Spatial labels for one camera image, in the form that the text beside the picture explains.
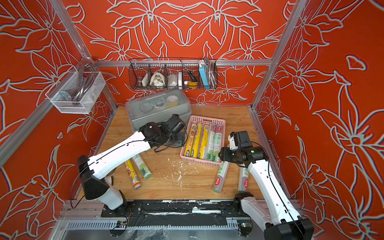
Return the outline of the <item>long white green wrap roll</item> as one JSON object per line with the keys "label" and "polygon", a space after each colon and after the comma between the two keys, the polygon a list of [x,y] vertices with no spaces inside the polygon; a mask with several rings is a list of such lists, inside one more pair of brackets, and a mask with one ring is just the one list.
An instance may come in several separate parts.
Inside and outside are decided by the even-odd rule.
{"label": "long white green wrap roll", "polygon": [[221,166],[219,167],[219,170],[218,170],[218,173],[217,173],[214,185],[213,185],[213,191],[214,192],[216,192],[216,193],[222,192],[225,178],[226,178],[226,175],[227,175],[227,172],[229,169],[229,165],[230,165],[229,162],[223,162],[221,164]]}

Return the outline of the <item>green capped wrap roll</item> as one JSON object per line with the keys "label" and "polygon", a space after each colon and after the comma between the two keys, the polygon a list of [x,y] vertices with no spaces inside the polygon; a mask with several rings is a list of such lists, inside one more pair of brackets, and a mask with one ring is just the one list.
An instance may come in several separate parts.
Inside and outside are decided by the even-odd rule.
{"label": "green capped wrap roll", "polygon": [[144,179],[149,179],[152,176],[152,172],[148,168],[147,164],[143,160],[143,158],[137,154],[132,157],[134,163],[139,168],[140,173],[142,174]]}

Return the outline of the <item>short red yellow wrap roll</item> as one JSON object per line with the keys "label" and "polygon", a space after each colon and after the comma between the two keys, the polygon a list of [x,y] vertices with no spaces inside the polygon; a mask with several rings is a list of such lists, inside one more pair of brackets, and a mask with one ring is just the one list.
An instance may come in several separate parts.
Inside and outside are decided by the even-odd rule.
{"label": "short red yellow wrap roll", "polygon": [[139,190],[142,187],[142,185],[141,185],[141,182],[139,180],[139,177],[138,177],[138,175],[134,169],[134,166],[133,166],[131,160],[127,160],[125,162],[125,166],[126,166],[127,173],[128,173],[129,178],[133,184],[134,189]]}

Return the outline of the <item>long yellow wrap roll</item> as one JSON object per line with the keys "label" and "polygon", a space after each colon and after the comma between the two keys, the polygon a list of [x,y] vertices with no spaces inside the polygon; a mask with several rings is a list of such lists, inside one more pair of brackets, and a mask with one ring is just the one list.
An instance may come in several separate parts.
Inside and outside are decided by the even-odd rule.
{"label": "long yellow wrap roll", "polygon": [[193,146],[192,146],[192,151],[191,151],[191,157],[192,158],[198,157],[200,140],[201,140],[201,135],[202,135],[202,129],[203,129],[203,124],[201,122],[198,122],[197,128],[196,128],[196,134],[195,134],[194,142],[193,142]]}

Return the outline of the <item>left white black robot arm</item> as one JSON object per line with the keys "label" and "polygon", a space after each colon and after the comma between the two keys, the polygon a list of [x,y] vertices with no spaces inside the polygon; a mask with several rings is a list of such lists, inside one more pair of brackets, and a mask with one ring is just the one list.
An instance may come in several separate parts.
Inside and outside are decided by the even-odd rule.
{"label": "left white black robot arm", "polygon": [[159,147],[176,148],[181,132],[187,132],[186,123],[177,114],[165,122],[149,122],[135,131],[129,138],[95,156],[80,156],[77,159],[78,178],[88,201],[99,200],[110,210],[126,207],[124,194],[114,189],[105,177],[119,165],[135,155]]}

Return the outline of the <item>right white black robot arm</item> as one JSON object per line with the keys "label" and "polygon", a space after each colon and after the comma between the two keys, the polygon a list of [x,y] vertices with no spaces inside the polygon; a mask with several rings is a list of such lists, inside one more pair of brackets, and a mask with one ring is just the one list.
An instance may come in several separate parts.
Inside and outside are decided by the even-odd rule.
{"label": "right white black robot arm", "polygon": [[272,170],[265,149],[253,143],[246,131],[232,132],[229,147],[223,147],[219,157],[248,169],[264,196],[266,207],[249,193],[236,194],[238,211],[247,214],[264,233],[266,240],[310,240],[314,226],[293,206]]}

